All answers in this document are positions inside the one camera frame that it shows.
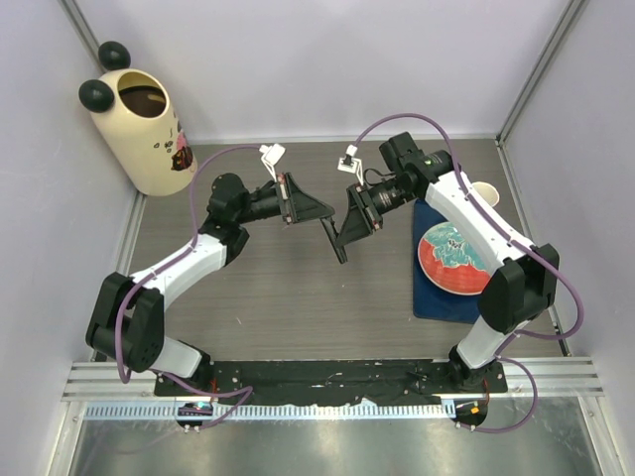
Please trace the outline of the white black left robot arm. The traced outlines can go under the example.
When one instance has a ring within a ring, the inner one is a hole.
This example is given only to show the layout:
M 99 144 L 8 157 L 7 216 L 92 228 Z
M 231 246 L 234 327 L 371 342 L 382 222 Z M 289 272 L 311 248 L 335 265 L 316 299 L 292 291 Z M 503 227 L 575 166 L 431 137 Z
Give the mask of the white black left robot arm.
M 232 173 L 211 185 L 207 216 L 185 246 L 132 276 L 114 272 L 102 282 L 85 341 L 93 350 L 120 359 L 126 370 L 176 377 L 189 395 L 210 390 L 210 356 L 167 336 L 170 305 L 202 278 L 222 270 L 245 247 L 245 224 L 281 217 L 286 224 L 319 221 L 335 237 L 331 205 L 304 192 L 289 173 L 250 191 Z

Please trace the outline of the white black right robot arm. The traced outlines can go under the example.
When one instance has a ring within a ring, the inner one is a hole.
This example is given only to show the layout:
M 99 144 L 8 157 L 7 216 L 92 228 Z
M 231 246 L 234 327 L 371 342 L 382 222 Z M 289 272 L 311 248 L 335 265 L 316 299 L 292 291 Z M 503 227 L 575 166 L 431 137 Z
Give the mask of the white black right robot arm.
M 505 345 L 550 307 L 556 294 L 560 256 L 551 245 L 536 246 L 478 195 L 451 153 L 424 153 L 409 133 L 384 142 L 379 151 L 391 177 L 347 190 L 347 213 L 333 246 L 342 248 L 383 226 L 384 214 L 414 199 L 442 215 L 482 260 L 488 282 L 479 316 L 448 354 L 448 379 L 459 391 L 480 386 Z

